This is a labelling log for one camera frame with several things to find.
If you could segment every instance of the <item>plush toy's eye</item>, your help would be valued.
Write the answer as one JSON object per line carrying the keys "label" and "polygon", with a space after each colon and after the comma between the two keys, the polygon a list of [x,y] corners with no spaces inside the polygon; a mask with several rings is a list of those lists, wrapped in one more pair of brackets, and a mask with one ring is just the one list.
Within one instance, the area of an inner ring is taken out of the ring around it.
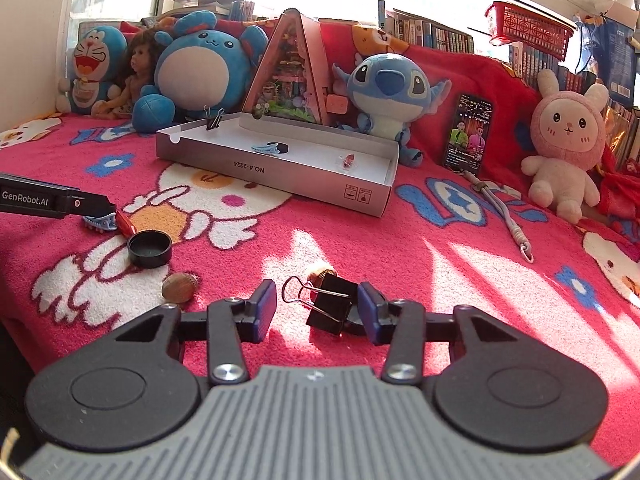
{"label": "plush toy's eye", "polygon": [[414,75],[414,86],[411,89],[413,95],[424,94],[424,81],[419,75]]}
{"label": "plush toy's eye", "polygon": [[359,81],[360,83],[364,83],[367,80],[367,70],[369,69],[369,67],[367,67],[367,65],[363,65],[361,66],[358,71],[356,72],[356,75],[353,76],[356,81]]}

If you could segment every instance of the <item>box printed symbol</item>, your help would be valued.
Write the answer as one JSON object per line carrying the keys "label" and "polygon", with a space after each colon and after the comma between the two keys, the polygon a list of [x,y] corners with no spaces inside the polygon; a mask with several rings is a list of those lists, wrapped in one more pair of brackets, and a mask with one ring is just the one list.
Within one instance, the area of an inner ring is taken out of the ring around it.
{"label": "box printed symbol", "polygon": [[356,200],[358,197],[358,188],[347,184],[347,186],[344,187],[344,197],[349,200]]}
{"label": "box printed symbol", "polygon": [[361,187],[360,192],[358,193],[358,202],[362,202],[363,204],[371,202],[371,190]]}

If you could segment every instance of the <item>smartphone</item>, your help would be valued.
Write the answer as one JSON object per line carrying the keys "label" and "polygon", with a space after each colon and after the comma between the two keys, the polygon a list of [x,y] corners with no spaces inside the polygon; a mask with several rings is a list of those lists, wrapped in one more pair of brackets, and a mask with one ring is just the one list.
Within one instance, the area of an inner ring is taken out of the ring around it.
{"label": "smartphone", "polygon": [[494,106],[484,99],[462,94],[447,132],[447,148],[442,165],[453,171],[478,176],[491,127]]}

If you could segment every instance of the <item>plush toy's nose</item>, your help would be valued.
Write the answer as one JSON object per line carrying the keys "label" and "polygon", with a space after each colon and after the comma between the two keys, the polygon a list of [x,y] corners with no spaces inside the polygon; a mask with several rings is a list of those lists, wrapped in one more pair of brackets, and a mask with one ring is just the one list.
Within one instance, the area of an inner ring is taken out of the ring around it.
{"label": "plush toy's nose", "polygon": [[396,70],[378,70],[376,85],[384,95],[396,95],[404,88],[404,75]]}

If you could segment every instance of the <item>doll's hair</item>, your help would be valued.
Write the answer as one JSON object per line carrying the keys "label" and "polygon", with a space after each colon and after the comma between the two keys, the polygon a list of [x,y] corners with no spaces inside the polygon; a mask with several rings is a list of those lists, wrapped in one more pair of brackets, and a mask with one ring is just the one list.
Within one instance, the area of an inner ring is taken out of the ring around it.
{"label": "doll's hair", "polygon": [[[544,69],[538,73],[538,88],[543,99],[533,111],[533,117],[531,118],[531,141],[536,151],[542,156],[559,158],[582,170],[590,170],[600,161],[604,151],[606,133],[601,111],[609,99],[607,87],[596,83],[587,90],[585,95],[577,92],[561,92],[556,74],[549,69]],[[588,152],[560,148],[548,142],[543,136],[540,127],[542,114],[551,103],[560,99],[580,103],[587,113],[591,114],[595,119],[598,129],[597,137],[593,147]]]}
{"label": "doll's hair", "polygon": [[149,58],[150,58],[150,68],[151,75],[156,72],[156,64],[158,64],[158,59],[164,50],[164,46],[156,41],[155,35],[160,28],[152,27],[146,28],[145,30],[140,30],[136,35],[131,38],[129,44],[127,45],[127,51],[125,52],[122,60],[120,61],[120,69],[118,70],[118,75],[116,76],[115,83],[120,88],[124,88],[126,84],[127,77],[134,75],[135,72],[131,67],[131,58],[133,57],[134,51],[137,47],[142,46],[144,44],[149,47]]}

